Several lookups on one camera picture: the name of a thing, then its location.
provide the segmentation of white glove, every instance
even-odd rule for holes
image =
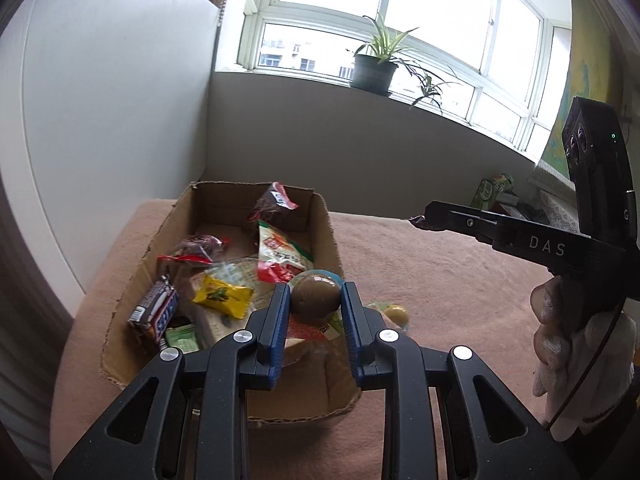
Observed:
[[[556,276],[537,286],[530,300],[540,322],[533,337],[533,348],[540,359],[533,394],[536,397],[548,394],[545,409],[547,421],[556,414],[577,383],[614,315],[612,312],[601,312],[591,317],[584,329],[572,334],[564,333],[562,320],[571,317],[571,311],[575,311],[577,303],[584,297],[584,290],[578,283],[564,281],[565,285],[570,285],[565,290],[572,288],[576,294],[572,294],[571,298],[566,295],[562,298],[561,280],[567,278]],[[562,442],[572,436],[577,428],[587,434],[615,409],[633,378],[635,348],[636,324],[622,313],[602,354],[551,427],[554,439]]]

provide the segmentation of spider plant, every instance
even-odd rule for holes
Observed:
[[[459,84],[454,81],[444,81],[443,78],[433,73],[431,70],[426,69],[422,65],[416,62],[408,61],[402,58],[397,58],[396,62],[400,63],[407,72],[418,80],[418,86],[422,95],[415,98],[411,106],[415,106],[423,99],[428,99],[432,104],[436,105],[442,113],[442,105],[440,99],[442,98],[442,85]]]
[[[402,40],[411,34],[417,27],[404,32],[391,32],[385,25],[382,16],[378,13],[374,20],[370,16],[364,16],[373,23],[376,28],[375,34],[372,34],[371,39],[361,46],[359,46],[353,53],[354,56],[359,54],[362,50],[367,49],[366,52],[371,52],[374,57],[378,58],[378,64],[384,62],[390,62],[395,65],[402,65],[407,72],[418,80],[418,86],[422,95],[415,98],[411,103],[411,106],[415,106],[420,101],[427,99],[432,104],[436,105],[442,113],[442,106],[440,100],[442,98],[442,85],[457,84],[455,82],[446,82],[437,74],[428,70],[414,60],[408,60],[402,57],[407,56],[411,49],[402,45]]]
[[[376,27],[376,33],[371,36],[369,41],[361,44],[353,55],[356,56],[356,54],[359,54],[366,48],[373,53],[373,56],[379,59],[378,64],[384,63],[385,61],[391,63],[397,61],[395,56],[407,51],[407,47],[400,45],[401,41],[413,32],[415,28],[406,30],[405,32],[391,33],[379,13],[376,15],[375,20],[370,16],[365,16],[365,18],[371,20],[371,23]]]

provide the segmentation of green snack packet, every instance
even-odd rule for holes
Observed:
[[[480,186],[476,191],[471,207],[489,211],[495,203],[498,195],[513,189],[513,177],[506,173],[501,173],[493,178],[484,178],[480,181]]]
[[[169,346],[179,348],[183,354],[200,350],[196,338],[196,327],[192,324],[177,328],[167,328],[166,332],[164,332],[164,337]]]

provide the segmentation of black cable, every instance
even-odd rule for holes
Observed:
[[[596,349],[596,353],[593,355],[593,357],[591,358],[591,361],[589,361],[589,364],[587,364],[587,367],[582,372],[582,375],[580,376],[580,379],[578,379],[578,382],[575,383],[575,386],[569,392],[569,395],[566,396],[566,399],[558,408],[558,411],[556,412],[556,414],[553,417],[551,417],[551,420],[549,421],[549,424],[546,427],[547,431],[551,430],[551,427],[553,426],[555,421],[558,420],[558,417],[560,417],[560,415],[562,415],[562,412],[564,412],[564,409],[569,405],[569,402],[571,402],[571,399],[574,398],[576,392],[578,391],[580,386],[582,386],[582,383],[584,382],[584,380],[587,378],[587,375],[593,368],[593,365],[596,364],[598,357],[600,357],[600,354],[602,354],[602,351],[604,350],[604,347],[607,344],[607,341],[609,341],[609,338],[611,337],[613,330],[618,324],[618,320],[620,319],[620,315],[622,314],[622,309],[624,308],[624,306],[625,306],[625,300],[622,300],[620,302],[620,305],[616,309],[616,313],[614,314],[613,319],[611,320],[611,324],[609,325],[609,328],[607,328],[607,331],[605,332],[604,337],[602,338],[602,341],[600,342],[600,344],[598,345],[598,348]]]

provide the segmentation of yellow snack packet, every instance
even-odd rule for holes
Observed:
[[[253,294],[253,289],[247,286],[231,285],[211,276],[205,276],[202,286],[193,298],[193,303],[242,319]]]

